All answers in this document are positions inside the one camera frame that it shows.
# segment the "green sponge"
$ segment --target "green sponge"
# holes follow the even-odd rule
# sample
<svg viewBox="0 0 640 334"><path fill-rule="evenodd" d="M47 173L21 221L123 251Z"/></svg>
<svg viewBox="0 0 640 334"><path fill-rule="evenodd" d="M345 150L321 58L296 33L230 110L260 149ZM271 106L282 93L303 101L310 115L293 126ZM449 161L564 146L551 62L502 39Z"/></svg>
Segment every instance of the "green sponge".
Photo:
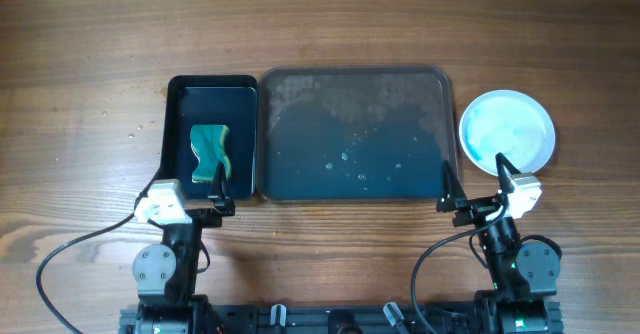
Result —
<svg viewBox="0 0 640 334"><path fill-rule="evenodd" d="M194 183L211 182L218 162L224 165L224 172L231 177L231 161L224 152L224 140L229 128L226 125L194 125L191 127L191 149L198 158L198 167L193 171Z"/></svg>

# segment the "plate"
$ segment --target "plate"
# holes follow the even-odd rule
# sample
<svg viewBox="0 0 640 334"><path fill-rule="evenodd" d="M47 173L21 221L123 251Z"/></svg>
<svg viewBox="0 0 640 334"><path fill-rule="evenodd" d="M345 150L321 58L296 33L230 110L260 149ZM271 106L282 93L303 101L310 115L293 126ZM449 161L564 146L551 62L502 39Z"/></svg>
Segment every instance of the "plate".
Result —
<svg viewBox="0 0 640 334"><path fill-rule="evenodd" d="M556 143L549 113L514 90L494 90L476 98L462 114L459 135L469 159L496 176L497 153L521 172L534 173L549 161Z"/></svg>

